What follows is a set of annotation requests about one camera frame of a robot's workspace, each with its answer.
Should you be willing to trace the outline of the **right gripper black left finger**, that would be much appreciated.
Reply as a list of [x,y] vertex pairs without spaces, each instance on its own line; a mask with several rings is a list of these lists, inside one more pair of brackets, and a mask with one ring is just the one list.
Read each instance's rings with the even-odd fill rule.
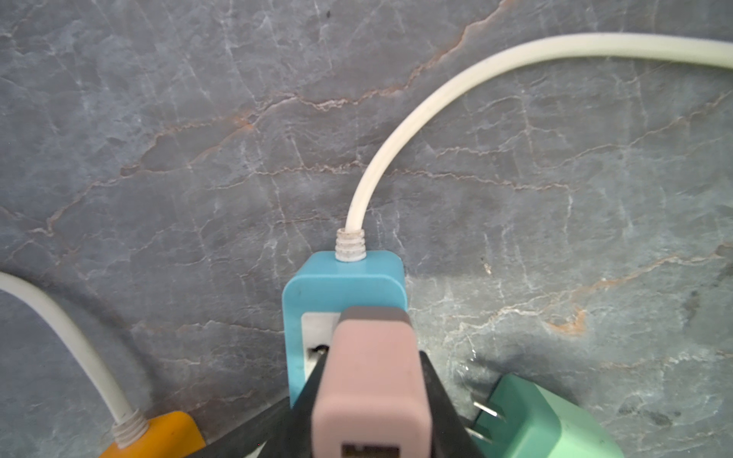
[[328,353],[322,353],[311,372],[295,405],[286,414],[282,425],[276,428],[260,457],[266,458],[311,458],[312,412],[323,377]]

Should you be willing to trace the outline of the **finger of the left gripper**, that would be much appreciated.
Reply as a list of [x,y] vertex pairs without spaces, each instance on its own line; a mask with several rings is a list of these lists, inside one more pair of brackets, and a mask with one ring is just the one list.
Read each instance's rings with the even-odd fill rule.
[[189,457],[246,457],[275,436],[289,413],[286,397]]

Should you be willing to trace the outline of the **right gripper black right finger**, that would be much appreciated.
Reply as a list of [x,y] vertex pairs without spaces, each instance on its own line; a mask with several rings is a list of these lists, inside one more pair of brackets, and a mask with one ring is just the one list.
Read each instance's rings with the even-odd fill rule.
[[464,427],[425,351],[419,352],[429,412],[433,419],[432,458],[483,458],[484,454]]

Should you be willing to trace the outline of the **orange power strip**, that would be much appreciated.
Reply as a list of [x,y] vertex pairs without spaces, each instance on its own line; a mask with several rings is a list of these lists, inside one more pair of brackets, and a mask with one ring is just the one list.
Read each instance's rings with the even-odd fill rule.
[[146,431],[128,448],[112,444],[101,458],[181,458],[206,446],[194,419],[182,411],[153,418]]

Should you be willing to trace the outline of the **pink plug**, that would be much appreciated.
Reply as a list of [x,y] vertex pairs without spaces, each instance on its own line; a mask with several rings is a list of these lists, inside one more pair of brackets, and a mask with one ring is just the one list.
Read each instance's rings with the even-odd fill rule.
[[431,455],[433,418],[408,313],[352,306],[340,316],[311,414],[316,457]]

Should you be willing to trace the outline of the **green plug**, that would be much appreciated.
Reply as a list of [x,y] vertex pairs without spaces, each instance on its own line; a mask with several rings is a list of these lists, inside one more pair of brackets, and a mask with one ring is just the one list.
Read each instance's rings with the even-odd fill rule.
[[473,405],[467,433],[486,457],[622,457],[611,435],[586,410],[540,385],[507,374]]

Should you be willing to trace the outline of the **teal power strip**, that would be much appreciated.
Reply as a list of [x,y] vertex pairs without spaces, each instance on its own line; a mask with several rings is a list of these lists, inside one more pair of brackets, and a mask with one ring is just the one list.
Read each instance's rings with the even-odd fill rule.
[[368,251],[362,261],[343,263],[333,251],[311,255],[282,295],[290,404],[294,405],[317,361],[329,347],[341,313],[351,306],[408,310],[405,267],[391,251]]

